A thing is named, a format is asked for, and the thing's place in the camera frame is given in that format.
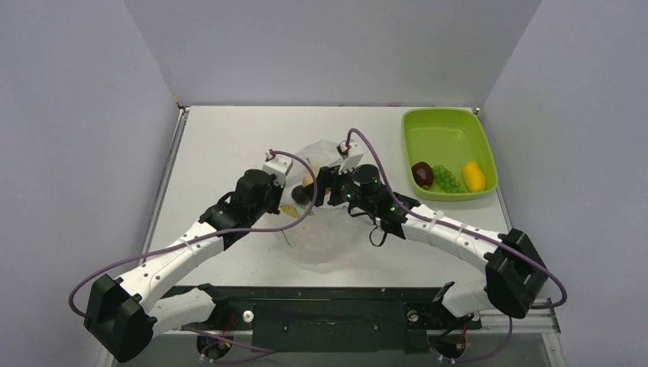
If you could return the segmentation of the dark brown fake fruit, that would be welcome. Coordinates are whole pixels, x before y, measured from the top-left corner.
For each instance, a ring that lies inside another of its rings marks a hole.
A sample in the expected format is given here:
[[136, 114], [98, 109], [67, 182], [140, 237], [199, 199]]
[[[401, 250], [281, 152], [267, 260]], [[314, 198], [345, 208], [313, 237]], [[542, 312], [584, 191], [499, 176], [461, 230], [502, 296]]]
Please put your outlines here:
[[313, 201], [313, 185], [297, 185], [291, 191], [291, 198], [299, 206], [308, 206]]

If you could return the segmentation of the clear plastic bag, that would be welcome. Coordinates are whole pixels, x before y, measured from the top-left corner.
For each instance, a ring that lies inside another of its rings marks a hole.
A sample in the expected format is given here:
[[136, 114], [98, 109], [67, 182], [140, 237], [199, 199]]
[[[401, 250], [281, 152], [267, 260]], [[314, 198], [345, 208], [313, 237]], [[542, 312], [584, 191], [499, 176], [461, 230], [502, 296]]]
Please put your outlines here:
[[[332, 167], [342, 161], [336, 143], [332, 141], [307, 145], [296, 156], [302, 158], [316, 174], [321, 167]], [[280, 201], [280, 214], [269, 217], [271, 227], [291, 224], [305, 213], [308, 206], [295, 204], [290, 194], [295, 186], [302, 185], [303, 175], [307, 171], [301, 163], [294, 162]], [[276, 232], [274, 236], [296, 262], [317, 265], [335, 261], [357, 244], [365, 229], [361, 222], [357, 224], [352, 221], [346, 209], [346, 206], [315, 207], [299, 225]]]

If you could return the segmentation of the red fake fruit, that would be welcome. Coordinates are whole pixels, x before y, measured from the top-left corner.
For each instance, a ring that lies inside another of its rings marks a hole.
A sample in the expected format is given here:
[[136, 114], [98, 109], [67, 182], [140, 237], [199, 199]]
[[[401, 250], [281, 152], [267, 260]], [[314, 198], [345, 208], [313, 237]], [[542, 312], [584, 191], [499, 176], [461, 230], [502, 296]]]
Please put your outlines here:
[[434, 183], [432, 167], [425, 161], [415, 163], [411, 168], [414, 183], [423, 190], [428, 190]]

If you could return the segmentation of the green fake grapes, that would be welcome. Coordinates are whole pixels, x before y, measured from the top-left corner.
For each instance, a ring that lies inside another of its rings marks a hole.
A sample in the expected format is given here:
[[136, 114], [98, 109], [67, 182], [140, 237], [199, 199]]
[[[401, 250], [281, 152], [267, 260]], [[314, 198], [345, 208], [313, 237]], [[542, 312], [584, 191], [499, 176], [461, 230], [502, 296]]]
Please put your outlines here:
[[464, 193], [464, 187], [459, 179], [445, 166], [438, 164], [433, 167], [434, 183], [444, 193]]

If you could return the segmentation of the yellow fake fruit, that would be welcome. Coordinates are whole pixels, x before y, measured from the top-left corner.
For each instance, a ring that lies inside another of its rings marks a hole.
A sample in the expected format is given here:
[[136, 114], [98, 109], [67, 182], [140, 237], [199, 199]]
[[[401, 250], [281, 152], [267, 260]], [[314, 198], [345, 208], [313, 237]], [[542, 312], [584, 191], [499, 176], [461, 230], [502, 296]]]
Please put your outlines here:
[[302, 179], [302, 185], [304, 187], [308, 187], [309, 185], [313, 184], [314, 181], [315, 181], [315, 179], [313, 178], [313, 176], [312, 176], [312, 174], [310, 172], [307, 171], [307, 172], [304, 173], [303, 179]]
[[486, 188], [486, 176], [475, 161], [468, 162], [462, 168], [462, 179], [469, 192], [483, 192]]

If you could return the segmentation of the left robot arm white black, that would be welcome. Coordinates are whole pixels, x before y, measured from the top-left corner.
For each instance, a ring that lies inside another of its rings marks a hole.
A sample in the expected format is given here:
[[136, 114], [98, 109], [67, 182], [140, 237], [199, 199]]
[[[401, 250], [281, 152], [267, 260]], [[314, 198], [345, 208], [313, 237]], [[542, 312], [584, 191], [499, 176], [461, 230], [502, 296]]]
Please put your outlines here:
[[91, 288], [85, 328], [119, 361], [140, 354], [163, 318], [155, 304], [194, 268], [246, 236], [266, 213], [277, 214], [286, 173], [250, 169], [235, 189], [209, 207], [178, 240], [149, 254], [137, 268], [116, 278], [103, 274]]

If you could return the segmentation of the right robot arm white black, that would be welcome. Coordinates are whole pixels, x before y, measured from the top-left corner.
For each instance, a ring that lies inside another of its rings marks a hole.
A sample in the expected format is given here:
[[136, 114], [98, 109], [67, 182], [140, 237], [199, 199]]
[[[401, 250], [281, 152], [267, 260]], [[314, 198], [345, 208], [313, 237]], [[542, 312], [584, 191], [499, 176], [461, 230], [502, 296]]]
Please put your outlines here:
[[484, 310], [523, 319], [547, 281], [543, 261], [524, 232], [477, 229], [391, 193], [372, 164], [347, 172], [339, 166], [322, 167], [315, 183], [306, 186], [308, 193], [314, 190], [317, 206], [346, 204], [350, 216], [368, 216], [384, 236], [426, 243], [482, 273], [480, 280], [469, 283], [450, 281], [436, 295], [431, 316], [440, 326]]

